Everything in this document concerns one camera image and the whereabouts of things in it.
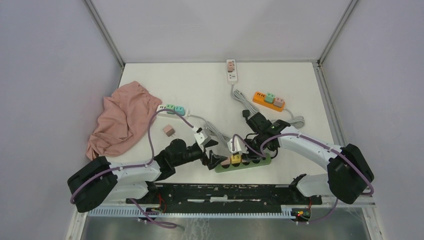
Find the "pink adapter plug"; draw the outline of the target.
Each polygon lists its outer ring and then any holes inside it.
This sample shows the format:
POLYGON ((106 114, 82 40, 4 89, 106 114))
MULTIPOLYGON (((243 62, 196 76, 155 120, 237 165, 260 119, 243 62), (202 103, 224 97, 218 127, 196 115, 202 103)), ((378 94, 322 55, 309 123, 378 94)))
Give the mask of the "pink adapter plug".
POLYGON ((176 130, 170 124, 164 126, 162 128, 162 131, 167 137, 171 137, 172 135, 176 133, 176 130))
POLYGON ((222 162, 220 163, 220 165, 221 165, 223 168, 227 168, 228 166, 230 166, 230 165, 231 165, 231 159, 230 159, 230 158, 227 158, 226 160, 222 161, 222 162))

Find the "green power strip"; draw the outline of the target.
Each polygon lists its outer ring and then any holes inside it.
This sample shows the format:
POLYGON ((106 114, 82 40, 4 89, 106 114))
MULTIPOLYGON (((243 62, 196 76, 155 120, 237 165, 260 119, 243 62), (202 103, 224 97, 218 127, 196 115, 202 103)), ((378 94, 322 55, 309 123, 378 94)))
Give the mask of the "green power strip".
POLYGON ((251 162, 246 162, 242 160, 242 162, 238 165, 230 165, 228 167, 222 167, 221 164, 214 168, 214 171, 216 173, 224 173, 224 172, 231 172, 231 171, 237 171, 237 170, 244 170, 249 168, 256 168, 256 167, 262 167, 270 165, 272 162, 271 157, 268 155, 267 158, 262 160, 255 160, 251 162))

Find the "yellow adapter plug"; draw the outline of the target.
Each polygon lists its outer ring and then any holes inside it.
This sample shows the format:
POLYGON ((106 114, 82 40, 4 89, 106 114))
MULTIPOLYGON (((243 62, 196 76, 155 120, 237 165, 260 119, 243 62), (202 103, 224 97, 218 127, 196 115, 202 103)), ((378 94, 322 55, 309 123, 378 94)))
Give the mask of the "yellow adapter plug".
POLYGON ((239 154, 231 155, 230 156, 230 163, 232 165, 239 165, 242 162, 242 157, 239 154))

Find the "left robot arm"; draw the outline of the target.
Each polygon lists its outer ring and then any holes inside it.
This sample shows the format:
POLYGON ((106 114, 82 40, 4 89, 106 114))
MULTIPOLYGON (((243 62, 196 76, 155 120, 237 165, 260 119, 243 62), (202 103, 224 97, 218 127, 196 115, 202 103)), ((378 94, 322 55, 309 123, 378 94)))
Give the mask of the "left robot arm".
POLYGON ((171 141, 151 162, 124 164, 99 156, 67 180, 70 203, 80 213, 89 212, 103 203, 126 199, 152 203, 158 195, 157 189, 152 186, 154 182, 171 177, 176 173, 176 167, 196 160, 212 170, 227 157, 207 152, 197 143, 187 146, 182 139, 171 141))

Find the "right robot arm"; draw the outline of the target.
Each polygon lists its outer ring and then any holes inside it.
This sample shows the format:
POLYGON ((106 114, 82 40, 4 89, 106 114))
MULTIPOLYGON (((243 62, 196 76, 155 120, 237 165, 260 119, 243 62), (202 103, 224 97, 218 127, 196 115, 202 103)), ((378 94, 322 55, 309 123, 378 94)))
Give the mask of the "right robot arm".
POLYGON ((329 195, 345 204, 353 204, 360 196, 374 193, 371 171, 361 150, 354 144, 340 146, 321 141, 283 120, 274 122, 261 113, 253 115, 243 110, 242 116, 254 133, 253 138, 245 138, 247 156, 250 159, 263 158, 268 152, 285 149, 295 152, 312 161, 326 173, 317 175, 301 174, 291 183, 289 199, 302 204, 309 197, 329 195))

